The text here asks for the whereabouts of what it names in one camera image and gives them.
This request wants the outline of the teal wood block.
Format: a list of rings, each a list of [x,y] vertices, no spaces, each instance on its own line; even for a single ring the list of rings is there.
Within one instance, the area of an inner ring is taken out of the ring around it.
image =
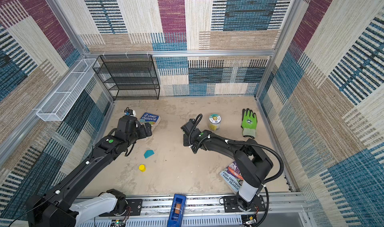
[[[145,153],[144,153],[144,157],[145,159],[151,157],[152,155],[154,155],[155,152],[153,150],[147,150]]]

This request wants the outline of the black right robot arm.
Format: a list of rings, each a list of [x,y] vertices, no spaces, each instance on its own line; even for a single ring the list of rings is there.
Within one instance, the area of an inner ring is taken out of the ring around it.
[[[216,135],[212,131],[200,131],[197,128],[198,121],[190,119],[181,130],[184,132],[183,142],[185,147],[190,147],[194,154],[200,149],[212,151],[233,159],[243,177],[243,184],[237,193],[238,203],[249,206],[255,196],[259,195],[261,188],[278,176],[267,178],[274,164],[266,152],[273,154],[279,161],[280,156],[271,148],[259,145],[249,139],[234,141]]]

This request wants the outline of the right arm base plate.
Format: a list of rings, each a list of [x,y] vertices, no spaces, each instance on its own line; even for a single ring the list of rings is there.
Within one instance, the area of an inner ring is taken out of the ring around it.
[[[221,200],[226,213],[264,212],[266,210],[266,202],[262,196],[254,196],[250,202],[246,202],[240,196],[224,196]]]

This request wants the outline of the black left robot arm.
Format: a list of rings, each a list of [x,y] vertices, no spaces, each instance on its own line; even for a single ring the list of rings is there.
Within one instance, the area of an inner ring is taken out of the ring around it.
[[[98,173],[129,146],[151,135],[151,124],[142,125],[134,116],[120,118],[117,128],[100,139],[91,154],[67,177],[42,196],[29,197],[26,201],[29,226],[77,227],[104,213],[122,214],[127,207],[126,196],[116,190],[81,203],[74,201]]]

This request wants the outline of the yellow wood cylinder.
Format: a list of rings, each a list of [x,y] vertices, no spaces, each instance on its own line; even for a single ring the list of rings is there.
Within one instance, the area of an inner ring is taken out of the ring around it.
[[[145,171],[146,171],[146,166],[145,166],[145,165],[140,165],[140,166],[139,166],[139,170],[140,170],[141,172],[145,172]]]

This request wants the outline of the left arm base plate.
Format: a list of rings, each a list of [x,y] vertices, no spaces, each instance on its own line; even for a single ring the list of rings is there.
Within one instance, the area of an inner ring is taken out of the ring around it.
[[[143,199],[126,199],[126,207],[122,214],[104,213],[99,217],[139,216],[142,210]]]

